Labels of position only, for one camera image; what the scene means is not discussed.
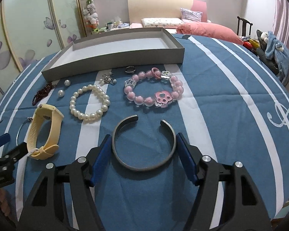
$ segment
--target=striped tablecloth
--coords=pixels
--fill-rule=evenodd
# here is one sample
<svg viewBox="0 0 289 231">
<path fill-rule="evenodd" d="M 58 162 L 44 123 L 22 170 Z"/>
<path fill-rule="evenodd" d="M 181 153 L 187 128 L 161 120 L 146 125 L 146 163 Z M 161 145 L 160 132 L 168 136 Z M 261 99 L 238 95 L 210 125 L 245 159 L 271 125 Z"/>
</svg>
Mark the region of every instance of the striped tablecloth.
<svg viewBox="0 0 289 231">
<path fill-rule="evenodd" d="M 117 140 L 118 155 L 131 166 L 144 167 L 164 159 L 170 145 L 159 128 L 166 120 L 175 132 L 182 132 L 190 144 L 202 154 L 218 162 L 233 164 L 241 161 L 263 197 L 271 218 L 289 197 L 289 95 L 262 63 L 243 47 L 211 38 L 174 35 L 185 47 L 183 65 L 155 65 L 169 70 L 183 82 L 180 101 L 168 108 L 147 108 L 129 102 L 123 83 L 129 78 L 124 68 L 114 69 L 116 85 L 104 85 L 111 105 L 102 119 L 85 124 L 70 114 L 69 101 L 73 92 L 84 85 L 98 85 L 110 70 L 72 76 L 71 86 L 64 80 L 41 101 L 56 106 L 63 114 L 59 151 L 48 160 L 22 158 L 15 167 L 16 183 L 6 189 L 12 196 L 11 205 L 19 218 L 38 175 L 49 162 L 57 166 L 71 163 L 98 146 L 106 134 L 127 116 L 137 114 L 139 121 L 126 128 Z M 10 133 L 11 142 L 0 148 L 0 156 L 13 149 L 19 126 L 32 116 L 32 99 L 45 86 L 42 68 L 55 54 L 32 63 L 11 85 L 0 103 L 0 135 Z M 152 66 L 137 67 L 137 72 Z M 138 95 L 151 96 L 169 89 L 169 85 L 153 80 L 139 82 Z M 65 96 L 58 98 L 58 90 Z M 77 109 L 91 113 L 100 108 L 94 96 L 86 92 L 77 99 Z M 29 124 L 24 126 L 20 140 L 26 140 Z M 39 135 L 42 146 L 49 132 L 46 124 Z M 72 211 L 69 187 L 66 203 L 71 225 L 77 226 Z M 118 230 L 182 230 L 193 205 L 197 188 L 187 180 L 178 155 L 162 170 L 135 174 L 123 169 L 112 157 L 102 181 L 95 188 L 95 202 L 107 231 Z M 218 224 L 223 202 L 220 183 L 211 227 Z"/>
</svg>

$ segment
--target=jewelry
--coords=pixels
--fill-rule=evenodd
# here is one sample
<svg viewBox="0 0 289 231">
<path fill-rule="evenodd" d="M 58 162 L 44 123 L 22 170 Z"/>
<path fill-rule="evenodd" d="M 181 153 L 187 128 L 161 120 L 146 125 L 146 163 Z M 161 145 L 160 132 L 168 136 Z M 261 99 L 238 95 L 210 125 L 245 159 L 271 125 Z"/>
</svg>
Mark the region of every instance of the jewelry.
<svg viewBox="0 0 289 231">
<path fill-rule="evenodd" d="M 104 84 L 109 84 L 109 83 L 111 83 L 112 85 L 115 85 L 116 83 L 117 83 L 117 80 L 116 79 L 114 79 L 114 78 L 112 78 L 111 76 L 113 75 L 113 73 L 110 71 L 109 72 L 109 75 L 103 75 L 102 77 L 103 78 L 101 78 L 100 80 L 99 80 L 99 84 L 101 85 L 101 86 L 103 86 Z"/>
<path fill-rule="evenodd" d="M 20 130 L 22 129 L 22 127 L 27 123 L 27 122 L 32 122 L 33 121 L 33 117 L 28 117 L 23 123 L 22 125 L 20 125 L 19 129 L 18 129 L 18 132 L 17 132 L 17 135 L 16 135 L 16 146 L 18 146 L 18 136 L 19 136 L 19 133 L 20 133 Z"/>
<path fill-rule="evenodd" d="M 59 97 L 63 97 L 64 94 L 65 94 L 65 92 L 64 92 L 63 90 L 59 90 L 59 91 L 58 91 L 58 96 L 59 96 Z"/>
<path fill-rule="evenodd" d="M 27 149 L 28 153 L 31 154 L 31 158 L 45 160 L 52 157 L 59 149 L 58 141 L 63 118 L 64 115 L 55 106 L 48 104 L 39 105 L 34 112 L 33 121 L 27 138 Z M 51 120 L 50 133 L 45 145 L 40 148 L 36 148 L 36 140 L 45 119 Z"/>
<path fill-rule="evenodd" d="M 127 165 L 126 163 L 124 163 L 118 156 L 117 154 L 117 151 L 116 151 L 116 147 L 115 147 L 115 139 L 116 139 L 116 135 L 118 134 L 118 132 L 120 131 L 120 129 L 130 123 L 130 122 L 136 122 L 138 121 L 138 116 L 137 115 L 133 115 L 133 116 L 129 116 L 125 119 L 123 119 L 122 121 L 120 121 L 118 123 L 118 125 L 115 127 L 115 129 L 113 130 L 113 137 L 112 137 L 112 150 L 113 150 L 113 154 L 115 155 L 116 159 L 118 160 L 118 162 L 124 166 L 125 168 L 129 169 L 129 170 L 132 170 L 132 171 L 136 171 L 136 172 L 145 172 L 145 171 L 151 171 L 151 170 L 154 170 L 154 169 L 157 169 L 159 167 L 161 167 L 162 165 L 164 165 L 165 163 L 167 163 L 171 157 L 173 156 L 175 150 L 176 150 L 176 134 L 173 130 L 173 128 L 171 127 L 171 125 L 166 122 L 165 120 L 161 120 L 160 121 L 160 125 L 165 127 L 170 133 L 171 133 L 171 136 L 173 137 L 172 140 L 171 140 L 171 145 L 172 145 L 172 150 L 170 152 L 170 154 L 166 157 L 165 160 L 161 161 L 159 164 L 157 165 L 154 165 L 154 166 L 151 166 L 151 167 L 144 167 L 144 168 L 137 168 L 137 167 L 132 167 L 132 166 L 129 166 Z"/>
<path fill-rule="evenodd" d="M 76 99 L 83 92 L 86 92 L 89 90 L 94 91 L 97 94 L 97 97 L 103 100 L 103 104 L 101 106 L 101 109 L 98 109 L 95 113 L 84 114 L 76 109 Z M 108 110 L 109 105 L 110 105 L 109 96 L 106 95 L 106 93 L 100 87 L 96 86 L 95 84 L 94 85 L 89 84 L 88 86 L 83 86 L 82 89 L 77 90 L 77 92 L 74 92 L 70 101 L 70 110 L 71 110 L 71 114 L 77 117 L 79 120 L 94 121 L 94 120 L 99 120 L 99 118 L 102 117 L 103 113 Z"/>
<path fill-rule="evenodd" d="M 33 97 L 32 105 L 35 106 L 40 100 L 48 96 L 49 92 L 55 87 L 51 82 L 47 83 L 46 86 L 40 89 Z"/>
<path fill-rule="evenodd" d="M 65 81 L 64 81 L 64 85 L 65 85 L 66 87 L 69 87 L 70 84 L 71 84 L 71 81 L 70 81 L 70 80 L 65 80 Z"/>
<path fill-rule="evenodd" d="M 136 69 L 134 66 L 129 66 L 125 69 L 125 72 L 128 73 L 128 74 L 133 74 L 135 73 Z"/>
<path fill-rule="evenodd" d="M 134 88 L 139 80 L 145 78 L 156 78 L 158 80 L 165 79 L 169 80 L 173 88 L 172 92 L 167 90 L 158 91 L 154 94 L 154 97 L 143 98 L 142 96 L 136 96 L 134 93 Z M 155 105 L 156 107 L 166 108 L 172 102 L 180 99 L 183 94 L 183 83 L 178 80 L 175 75 L 172 75 L 169 71 L 160 71 L 158 68 L 152 68 L 147 72 L 139 72 L 138 75 L 133 75 L 131 79 L 124 82 L 124 93 L 130 101 L 134 101 L 136 105 L 144 104 L 147 107 Z"/>
</svg>

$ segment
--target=open cardboard box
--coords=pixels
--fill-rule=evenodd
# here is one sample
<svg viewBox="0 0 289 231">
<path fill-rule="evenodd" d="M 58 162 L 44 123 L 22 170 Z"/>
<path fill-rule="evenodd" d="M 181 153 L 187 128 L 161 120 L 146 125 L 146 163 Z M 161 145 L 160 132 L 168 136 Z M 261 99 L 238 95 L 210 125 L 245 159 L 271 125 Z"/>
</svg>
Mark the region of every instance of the open cardboard box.
<svg viewBox="0 0 289 231">
<path fill-rule="evenodd" d="M 182 64 L 184 47 L 164 28 L 131 28 L 71 42 L 42 70 L 47 82 L 92 71 L 148 64 Z"/>
</svg>

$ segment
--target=white patterned pillow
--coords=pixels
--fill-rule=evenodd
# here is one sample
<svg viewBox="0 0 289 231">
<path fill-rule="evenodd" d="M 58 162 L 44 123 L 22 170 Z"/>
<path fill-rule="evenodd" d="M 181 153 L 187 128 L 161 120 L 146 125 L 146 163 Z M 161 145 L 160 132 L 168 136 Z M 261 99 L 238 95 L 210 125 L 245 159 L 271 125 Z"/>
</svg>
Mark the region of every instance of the white patterned pillow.
<svg viewBox="0 0 289 231">
<path fill-rule="evenodd" d="M 145 28 L 177 28 L 184 22 L 179 18 L 144 18 L 142 24 Z"/>
<path fill-rule="evenodd" d="M 201 22 L 202 12 L 181 8 L 183 22 Z"/>
</svg>

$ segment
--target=beige headboard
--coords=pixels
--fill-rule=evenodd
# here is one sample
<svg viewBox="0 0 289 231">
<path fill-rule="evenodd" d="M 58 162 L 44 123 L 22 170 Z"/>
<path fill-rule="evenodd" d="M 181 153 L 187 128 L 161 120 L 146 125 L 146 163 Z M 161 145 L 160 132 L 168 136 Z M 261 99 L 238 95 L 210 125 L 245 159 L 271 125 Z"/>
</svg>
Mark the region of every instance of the beige headboard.
<svg viewBox="0 0 289 231">
<path fill-rule="evenodd" d="M 197 0 L 128 0 L 130 23 L 141 23 L 143 18 L 181 18 L 180 8 L 203 12 L 207 21 L 207 4 Z"/>
</svg>

